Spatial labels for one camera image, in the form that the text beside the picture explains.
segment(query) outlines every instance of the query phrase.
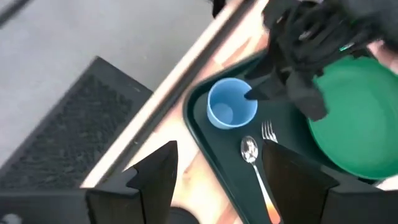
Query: concrete floor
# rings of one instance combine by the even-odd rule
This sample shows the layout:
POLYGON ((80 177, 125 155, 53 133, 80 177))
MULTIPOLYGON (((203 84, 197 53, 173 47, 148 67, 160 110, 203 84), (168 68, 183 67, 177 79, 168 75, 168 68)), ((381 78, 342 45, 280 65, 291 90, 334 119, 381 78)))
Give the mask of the concrete floor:
POLYGON ((155 90, 211 20, 206 0, 33 0, 0 30, 0 165, 95 55, 155 90))

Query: fork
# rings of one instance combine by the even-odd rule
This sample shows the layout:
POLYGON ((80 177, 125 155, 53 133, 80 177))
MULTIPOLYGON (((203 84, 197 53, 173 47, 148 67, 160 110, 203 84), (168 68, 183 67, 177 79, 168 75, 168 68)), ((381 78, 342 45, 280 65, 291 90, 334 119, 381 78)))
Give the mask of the fork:
MULTIPOLYGON (((261 123, 261 135, 263 139, 268 139, 271 141, 274 141, 278 143, 278 140, 276 139, 276 135, 274 131, 272 130, 272 123, 271 121, 265 121, 261 123)), ((280 216, 278 214, 278 211, 276 210, 274 204, 272 203, 272 200, 267 197, 266 200, 266 207, 269 213, 269 216, 272 220, 272 223, 279 223, 280 222, 280 216)))
POLYGON ((262 135, 263 139, 268 139, 268 140, 278 143, 278 140, 276 139, 276 135, 275 135, 274 131, 272 130, 271 121, 265 121, 265 122, 261 123, 261 135, 262 135))

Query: blue cup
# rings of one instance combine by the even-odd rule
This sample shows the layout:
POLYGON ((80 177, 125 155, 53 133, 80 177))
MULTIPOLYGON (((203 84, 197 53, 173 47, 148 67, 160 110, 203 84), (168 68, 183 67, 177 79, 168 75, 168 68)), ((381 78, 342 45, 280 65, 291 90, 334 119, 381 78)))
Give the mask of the blue cup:
POLYGON ((220 129, 232 129, 250 122, 257 112, 257 100, 244 95, 251 90, 246 82, 237 78, 224 78, 216 82, 207 96, 207 117, 220 129))

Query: wooden table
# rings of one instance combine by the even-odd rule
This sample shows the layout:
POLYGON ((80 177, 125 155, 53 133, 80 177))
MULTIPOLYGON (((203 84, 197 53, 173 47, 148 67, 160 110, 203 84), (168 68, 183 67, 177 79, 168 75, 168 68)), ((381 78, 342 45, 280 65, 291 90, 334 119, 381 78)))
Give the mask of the wooden table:
MULTIPOLYGON (((249 14, 235 28, 216 51, 191 87, 217 71, 240 61, 264 48, 267 35, 262 28, 261 11, 267 1, 258 1, 249 14)), ((239 1, 231 2, 214 22, 227 17, 239 1)), ((178 173, 172 206, 183 207, 194 214, 200 223, 242 223, 212 169, 199 150, 182 117, 185 95, 171 109, 155 132, 132 158, 131 166, 148 156, 169 140, 178 142, 178 173)))

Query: spoon handle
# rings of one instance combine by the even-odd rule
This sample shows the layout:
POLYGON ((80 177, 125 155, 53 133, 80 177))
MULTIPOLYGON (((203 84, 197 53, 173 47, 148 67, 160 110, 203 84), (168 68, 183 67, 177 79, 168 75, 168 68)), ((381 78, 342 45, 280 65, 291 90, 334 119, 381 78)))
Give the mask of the spoon handle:
POLYGON ((264 196, 264 200, 266 201, 266 207, 267 207, 269 219, 271 220, 272 224, 278 224, 278 223, 280 223, 280 216, 279 216, 274 204, 272 203, 271 198, 269 198, 267 189, 264 186, 264 183, 262 182, 262 179, 261 179, 259 170, 257 169, 257 166, 255 164, 252 164, 252 165, 253 165, 254 171, 256 171, 257 179, 260 183, 261 192, 262 192, 262 195, 264 196))

